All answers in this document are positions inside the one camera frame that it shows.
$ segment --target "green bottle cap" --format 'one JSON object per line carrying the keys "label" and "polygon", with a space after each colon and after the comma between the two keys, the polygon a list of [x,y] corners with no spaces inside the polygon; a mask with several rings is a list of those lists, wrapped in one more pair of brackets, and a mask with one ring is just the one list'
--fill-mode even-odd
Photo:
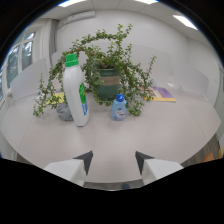
{"label": "green bottle cap", "polygon": [[66,55],[65,67],[71,67],[74,65],[78,65],[79,61],[76,58],[76,54],[68,54]]}

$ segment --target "window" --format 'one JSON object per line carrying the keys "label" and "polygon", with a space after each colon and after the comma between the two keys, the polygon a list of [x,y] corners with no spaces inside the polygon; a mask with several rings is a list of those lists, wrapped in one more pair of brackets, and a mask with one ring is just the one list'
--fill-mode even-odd
{"label": "window", "polygon": [[3,91],[2,91],[2,68],[0,70],[0,101],[3,98]]}
{"label": "window", "polygon": [[18,53],[19,46],[11,50],[8,57],[6,77],[7,77],[7,87],[10,87],[11,81],[18,75]]}
{"label": "window", "polygon": [[10,83],[18,73],[33,63],[32,51],[34,37],[35,32],[32,32],[20,35],[15,40],[7,60],[6,80],[8,89],[10,88]]}
{"label": "window", "polygon": [[22,48],[22,70],[27,68],[32,64],[32,44],[33,42],[28,42],[23,44]]}

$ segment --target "small blue bottle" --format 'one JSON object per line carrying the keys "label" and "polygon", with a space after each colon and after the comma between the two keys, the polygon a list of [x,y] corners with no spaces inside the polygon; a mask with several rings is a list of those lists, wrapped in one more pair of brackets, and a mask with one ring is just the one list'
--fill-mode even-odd
{"label": "small blue bottle", "polygon": [[126,100],[124,95],[117,94],[112,106],[112,118],[115,121],[123,121],[126,117]]}

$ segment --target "plastic bottle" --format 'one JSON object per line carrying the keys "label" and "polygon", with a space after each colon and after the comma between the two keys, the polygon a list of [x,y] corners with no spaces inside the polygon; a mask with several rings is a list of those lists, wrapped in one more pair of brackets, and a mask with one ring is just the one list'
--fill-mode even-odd
{"label": "plastic bottle", "polygon": [[126,100],[122,94],[117,94],[112,106],[112,118],[115,121],[123,121],[126,117]]}
{"label": "plastic bottle", "polygon": [[89,108],[83,80],[84,74],[79,67],[76,54],[66,55],[63,87],[76,126],[84,126],[89,120]]}

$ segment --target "white bottle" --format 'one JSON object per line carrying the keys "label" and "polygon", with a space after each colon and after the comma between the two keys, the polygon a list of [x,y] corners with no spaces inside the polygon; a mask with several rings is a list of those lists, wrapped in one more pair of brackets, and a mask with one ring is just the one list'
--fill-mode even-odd
{"label": "white bottle", "polygon": [[79,67],[76,54],[67,55],[63,75],[63,88],[76,126],[84,126],[89,120],[89,108],[83,80],[84,75]]}

